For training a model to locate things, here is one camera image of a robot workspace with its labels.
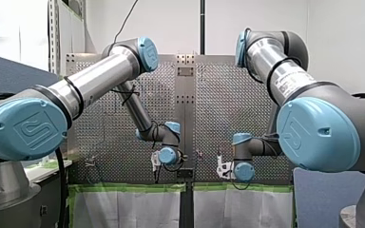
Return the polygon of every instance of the pegboard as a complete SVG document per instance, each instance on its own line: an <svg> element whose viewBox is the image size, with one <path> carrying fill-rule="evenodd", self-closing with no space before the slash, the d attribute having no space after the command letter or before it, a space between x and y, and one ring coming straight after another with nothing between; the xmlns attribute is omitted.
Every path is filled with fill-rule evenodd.
<svg viewBox="0 0 365 228"><path fill-rule="evenodd" d="M258 84L233 56L198 56L196 59L194 148L196 181L221 181L216 173L217 153L223 162L233 160L235 133L262 136L268 126L271 101L265 85ZM255 157L253 182L288 184L292 166L286 157Z"/></svg>
<svg viewBox="0 0 365 228"><path fill-rule="evenodd" d="M200 159L190 158L189 166L196 169L195 181L222 181L216 173L217 153L223 154L225 162L232 161L235 133L265 133L270 99L265 85L254 82L245 69L235 67L233 56L195 56L195 63L189 63L194 73L186 76L178 73L182 65L178 56L161 55L158 69L141 75L134 84L154 121L182 124L184 152L202 154ZM67 74L100 59L101 55L69 54ZM76 142L72 144L78 147L79 160L70 170L70 181L152 183L152 143L136 140L135 128L115 93L107 93L90 106L74 124ZM285 157L255 157L255 168L254 182L290 183L292 166ZM163 170L160 181L175 182L175 175Z"/></svg>
<svg viewBox="0 0 365 228"><path fill-rule="evenodd" d="M67 74L76 73L101 59L101 55L69 54ZM153 121L174 121L175 57L163 56L158 69L133 81ZM153 183L150 161L152 142L136 139L132 122L118 94L108 92L88 107L74 123L73 138L79 159L69 172L72 183L130 182ZM163 171L161 182L175 182L175 174Z"/></svg>

